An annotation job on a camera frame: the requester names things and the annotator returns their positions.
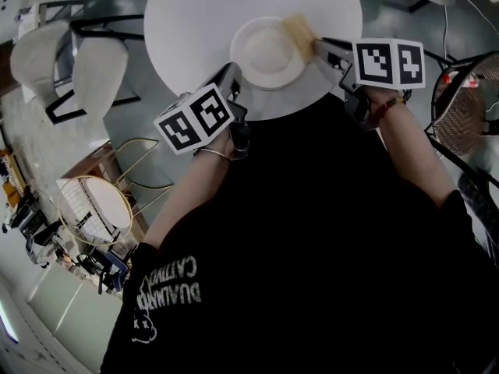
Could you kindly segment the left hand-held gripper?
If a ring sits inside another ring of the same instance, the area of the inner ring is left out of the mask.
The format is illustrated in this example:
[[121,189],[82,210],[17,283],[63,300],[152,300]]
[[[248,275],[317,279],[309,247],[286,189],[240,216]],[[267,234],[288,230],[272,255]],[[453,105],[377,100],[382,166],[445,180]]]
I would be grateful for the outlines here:
[[205,147],[228,129],[234,144],[233,158],[247,157],[250,149],[247,109],[237,103],[241,82],[239,65],[228,62],[209,76],[200,89],[179,98],[154,120],[156,129],[175,154]]

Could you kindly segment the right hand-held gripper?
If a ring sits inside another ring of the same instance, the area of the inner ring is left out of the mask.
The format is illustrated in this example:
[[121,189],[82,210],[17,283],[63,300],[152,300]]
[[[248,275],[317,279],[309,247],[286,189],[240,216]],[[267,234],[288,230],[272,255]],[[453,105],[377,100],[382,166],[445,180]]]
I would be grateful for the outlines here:
[[370,119],[367,86],[397,90],[425,87],[425,58],[420,42],[390,38],[315,41],[315,63],[330,77],[343,74],[339,86],[345,91],[345,110],[365,131],[375,129]]

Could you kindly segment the white plate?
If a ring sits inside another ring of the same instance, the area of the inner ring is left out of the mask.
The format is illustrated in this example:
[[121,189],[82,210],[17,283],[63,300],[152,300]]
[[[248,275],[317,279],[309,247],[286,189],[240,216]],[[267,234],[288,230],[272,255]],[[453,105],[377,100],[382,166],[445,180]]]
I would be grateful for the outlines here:
[[247,82],[262,90],[281,89],[306,68],[282,19],[273,16],[257,17],[241,26],[232,39],[230,59]]

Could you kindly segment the yellow sponge cloth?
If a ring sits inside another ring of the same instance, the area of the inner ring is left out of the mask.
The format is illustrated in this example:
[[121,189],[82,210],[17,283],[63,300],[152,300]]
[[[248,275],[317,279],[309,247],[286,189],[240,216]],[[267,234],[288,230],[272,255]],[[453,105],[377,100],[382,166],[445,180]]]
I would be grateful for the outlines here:
[[281,26],[290,37],[304,62],[315,55],[314,43],[317,35],[301,13],[293,14],[281,21]]

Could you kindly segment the person's left forearm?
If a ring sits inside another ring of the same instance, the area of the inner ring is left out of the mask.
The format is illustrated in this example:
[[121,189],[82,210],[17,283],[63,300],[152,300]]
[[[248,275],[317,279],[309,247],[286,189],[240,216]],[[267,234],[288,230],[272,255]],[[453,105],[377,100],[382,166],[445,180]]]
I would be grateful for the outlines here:
[[[227,130],[220,133],[207,148],[232,158],[234,143]],[[149,227],[143,241],[158,249],[171,229],[189,212],[213,199],[228,173],[229,162],[209,153],[193,156],[182,178],[173,186],[169,197]]]

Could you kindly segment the person's right forearm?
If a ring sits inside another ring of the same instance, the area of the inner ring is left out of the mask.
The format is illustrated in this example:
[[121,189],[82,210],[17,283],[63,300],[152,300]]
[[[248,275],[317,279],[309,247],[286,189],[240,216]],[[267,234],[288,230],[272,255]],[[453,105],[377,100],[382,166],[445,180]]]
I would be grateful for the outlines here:
[[455,184],[400,93],[371,86],[365,92],[398,174],[423,190],[437,206],[443,206],[455,191]]

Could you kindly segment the round white table gold legs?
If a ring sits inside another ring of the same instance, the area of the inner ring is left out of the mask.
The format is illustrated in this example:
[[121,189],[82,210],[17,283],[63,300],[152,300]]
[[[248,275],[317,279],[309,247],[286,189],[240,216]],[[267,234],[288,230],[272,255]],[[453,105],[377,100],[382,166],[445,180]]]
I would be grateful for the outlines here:
[[147,0],[147,52],[172,92],[193,92],[228,63],[230,44],[243,25],[295,13],[320,37],[352,41],[362,35],[360,0]]

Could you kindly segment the silver bangle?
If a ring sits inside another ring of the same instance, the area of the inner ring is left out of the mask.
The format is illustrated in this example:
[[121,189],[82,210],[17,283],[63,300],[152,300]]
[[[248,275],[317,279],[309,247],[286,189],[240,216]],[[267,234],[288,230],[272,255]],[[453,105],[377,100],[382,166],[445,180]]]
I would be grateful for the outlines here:
[[214,156],[220,157],[221,159],[223,159],[223,160],[225,160],[227,162],[231,162],[231,158],[230,157],[224,155],[223,153],[221,153],[219,151],[213,150],[211,148],[201,147],[201,148],[195,149],[194,153],[193,153],[193,156],[196,156],[199,153],[209,153],[209,154],[212,154]]

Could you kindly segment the brown wicker chair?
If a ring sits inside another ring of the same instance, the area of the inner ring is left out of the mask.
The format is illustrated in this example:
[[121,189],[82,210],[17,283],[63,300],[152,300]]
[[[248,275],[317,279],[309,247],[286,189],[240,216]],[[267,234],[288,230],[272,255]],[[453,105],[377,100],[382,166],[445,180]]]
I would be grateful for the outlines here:
[[487,137],[499,138],[499,118],[487,111],[499,103],[499,51],[462,60],[446,61],[430,102],[431,121],[426,129],[435,150],[472,180],[499,189],[499,175],[489,162],[470,158]]

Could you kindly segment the wooden cabinet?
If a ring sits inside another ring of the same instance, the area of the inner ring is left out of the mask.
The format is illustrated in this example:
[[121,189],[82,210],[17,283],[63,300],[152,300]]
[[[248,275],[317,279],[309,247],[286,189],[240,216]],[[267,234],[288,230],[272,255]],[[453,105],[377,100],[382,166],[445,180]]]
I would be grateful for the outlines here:
[[110,164],[111,159],[114,157],[115,151],[111,143],[107,141],[76,163],[65,174],[61,175],[60,178],[70,179],[84,175],[103,178],[106,164]]

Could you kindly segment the person's black printed shirt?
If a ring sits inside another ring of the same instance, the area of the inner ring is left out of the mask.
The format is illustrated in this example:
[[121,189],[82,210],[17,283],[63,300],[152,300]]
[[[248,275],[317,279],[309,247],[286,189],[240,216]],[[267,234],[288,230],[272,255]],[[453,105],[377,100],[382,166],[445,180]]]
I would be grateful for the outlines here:
[[499,374],[499,269],[328,94],[132,257],[100,374]]

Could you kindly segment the white desk black frame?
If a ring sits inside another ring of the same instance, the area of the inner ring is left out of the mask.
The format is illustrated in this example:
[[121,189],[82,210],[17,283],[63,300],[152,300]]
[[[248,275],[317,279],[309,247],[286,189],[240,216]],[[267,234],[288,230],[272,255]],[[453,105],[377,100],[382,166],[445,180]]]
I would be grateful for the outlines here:
[[0,44],[16,39],[19,28],[34,21],[40,0],[0,0]]

